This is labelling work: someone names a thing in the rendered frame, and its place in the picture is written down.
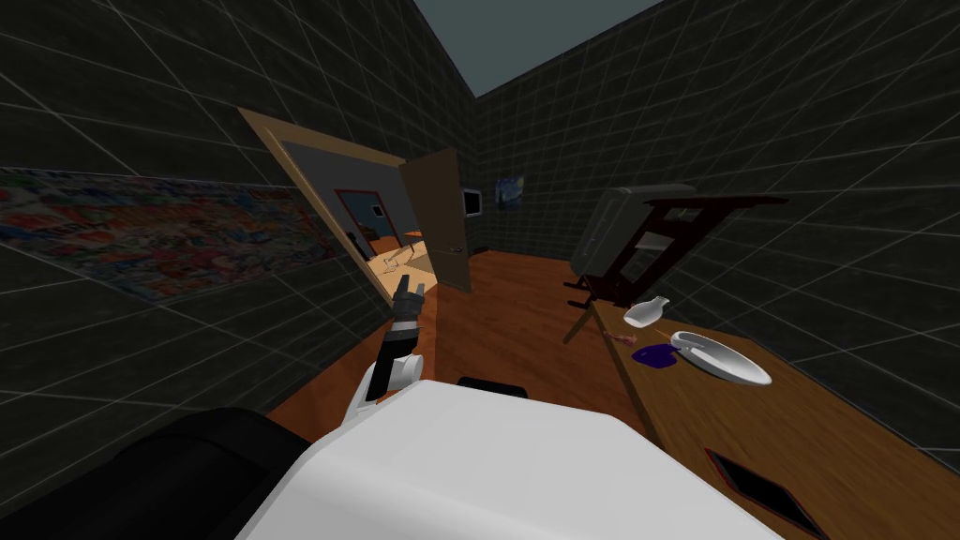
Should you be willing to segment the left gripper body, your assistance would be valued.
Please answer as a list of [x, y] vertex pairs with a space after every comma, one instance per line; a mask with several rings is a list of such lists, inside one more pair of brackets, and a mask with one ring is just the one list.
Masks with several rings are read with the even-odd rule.
[[407, 294], [395, 293], [393, 300], [393, 325], [416, 326], [425, 298], [418, 297], [415, 291], [409, 291]]

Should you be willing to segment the brown door leaf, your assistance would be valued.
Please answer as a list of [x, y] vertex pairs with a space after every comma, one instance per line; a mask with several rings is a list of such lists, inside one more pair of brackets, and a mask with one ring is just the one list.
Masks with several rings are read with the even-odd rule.
[[[472, 292], [458, 153], [453, 148], [398, 167], [438, 283]], [[463, 254], [453, 248], [464, 247]]]

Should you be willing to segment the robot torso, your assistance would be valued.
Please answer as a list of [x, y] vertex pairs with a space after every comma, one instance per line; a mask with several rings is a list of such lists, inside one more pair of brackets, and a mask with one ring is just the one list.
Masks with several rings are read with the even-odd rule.
[[315, 442], [235, 540], [782, 540], [613, 416], [419, 381]]

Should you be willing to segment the white vase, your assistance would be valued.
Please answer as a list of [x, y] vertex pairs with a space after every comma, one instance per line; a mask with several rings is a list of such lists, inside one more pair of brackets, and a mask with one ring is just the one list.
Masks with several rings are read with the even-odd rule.
[[662, 317], [669, 300], [656, 296], [652, 300], [636, 303], [625, 311], [623, 319], [633, 327], [646, 327]]

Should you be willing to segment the dark red wooden shelf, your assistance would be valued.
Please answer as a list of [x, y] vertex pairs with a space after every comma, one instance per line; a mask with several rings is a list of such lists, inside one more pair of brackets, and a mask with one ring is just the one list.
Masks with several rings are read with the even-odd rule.
[[579, 276], [564, 285], [590, 293], [584, 302], [569, 301], [585, 309], [594, 300], [619, 308], [635, 303], [692, 247], [736, 211], [762, 204], [786, 203], [784, 198], [764, 195], [693, 197], [647, 201], [650, 214], [627, 241], [621, 255], [601, 276]]

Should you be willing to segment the purple cloth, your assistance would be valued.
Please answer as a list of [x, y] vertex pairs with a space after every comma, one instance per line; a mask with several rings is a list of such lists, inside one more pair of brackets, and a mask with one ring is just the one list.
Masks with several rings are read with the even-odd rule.
[[637, 363], [649, 366], [649, 368], [668, 368], [668, 366], [677, 363], [677, 357], [674, 353], [678, 350], [670, 343], [661, 343], [637, 349], [631, 357]]

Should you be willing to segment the white plate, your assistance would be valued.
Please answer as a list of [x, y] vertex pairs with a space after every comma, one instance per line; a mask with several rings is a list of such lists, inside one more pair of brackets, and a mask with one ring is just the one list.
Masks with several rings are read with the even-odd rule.
[[699, 334], [679, 331], [670, 344], [687, 362], [719, 379], [751, 386], [766, 386], [772, 377], [744, 354]]

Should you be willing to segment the black red-edged tablet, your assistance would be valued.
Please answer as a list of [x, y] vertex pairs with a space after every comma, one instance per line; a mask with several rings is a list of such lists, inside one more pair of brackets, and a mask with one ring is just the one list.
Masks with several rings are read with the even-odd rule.
[[806, 512], [796, 497], [785, 487], [724, 457], [710, 448], [706, 455], [724, 478], [726, 485], [738, 495], [756, 503], [817, 540], [831, 540]]

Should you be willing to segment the wooden table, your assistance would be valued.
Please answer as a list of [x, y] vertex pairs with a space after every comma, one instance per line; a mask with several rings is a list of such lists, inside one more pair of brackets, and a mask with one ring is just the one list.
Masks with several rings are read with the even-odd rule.
[[685, 360], [642, 366], [616, 342], [634, 335], [640, 347], [664, 343], [682, 322], [635, 329], [602, 301], [573, 332], [588, 321], [597, 323], [647, 439], [784, 540], [816, 538], [736, 493], [711, 453], [786, 488], [828, 540], [960, 540], [959, 476], [755, 342], [704, 332], [763, 368], [769, 385], [727, 382]]

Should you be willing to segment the blue wall painting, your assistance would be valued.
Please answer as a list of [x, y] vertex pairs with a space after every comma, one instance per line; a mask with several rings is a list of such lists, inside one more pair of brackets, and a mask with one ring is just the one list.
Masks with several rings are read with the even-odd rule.
[[519, 208], [522, 200], [525, 179], [523, 176], [512, 176], [498, 179], [495, 182], [494, 202], [499, 210]]

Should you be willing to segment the colourful wall picture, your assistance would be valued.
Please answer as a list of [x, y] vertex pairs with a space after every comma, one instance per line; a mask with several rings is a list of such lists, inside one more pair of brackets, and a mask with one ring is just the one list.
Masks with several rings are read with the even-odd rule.
[[282, 187], [9, 168], [0, 242], [152, 302], [336, 253]]

